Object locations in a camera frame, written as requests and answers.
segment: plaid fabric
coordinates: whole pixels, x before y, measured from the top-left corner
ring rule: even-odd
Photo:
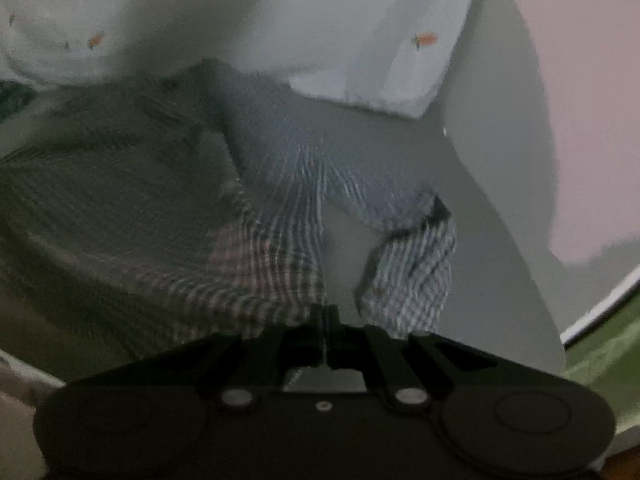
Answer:
[[[334,200],[388,235],[363,320],[395,337],[435,330],[450,214],[428,188],[327,157],[286,91],[203,62],[171,81],[43,96],[0,127],[13,139],[0,142],[6,284],[137,358],[212,332],[254,337],[326,303],[322,205]]]

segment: black device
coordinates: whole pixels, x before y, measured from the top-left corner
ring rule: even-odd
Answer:
[[[323,362],[367,391],[283,391]],[[65,479],[589,479],[614,428],[583,386],[435,334],[345,326],[335,307],[69,384],[34,417]]]

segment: screw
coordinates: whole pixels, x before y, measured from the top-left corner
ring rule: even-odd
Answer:
[[[235,390],[225,390],[222,392],[222,395],[220,395],[220,399],[227,406],[242,408],[243,406],[251,404],[251,401],[254,400],[254,396],[251,392],[238,388]]]
[[[321,400],[320,402],[316,402],[316,410],[322,413],[330,412],[333,405],[328,400]]]

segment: checkered cloth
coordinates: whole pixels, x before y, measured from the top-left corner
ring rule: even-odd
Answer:
[[[172,80],[42,95],[0,126],[0,276],[54,322],[81,320],[136,358],[212,332],[254,337],[326,304],[333,200],[386,233],[362,319],[394,337],[434,330],[449,212],[428,187],[326,156],[285,92],[203,62]]]

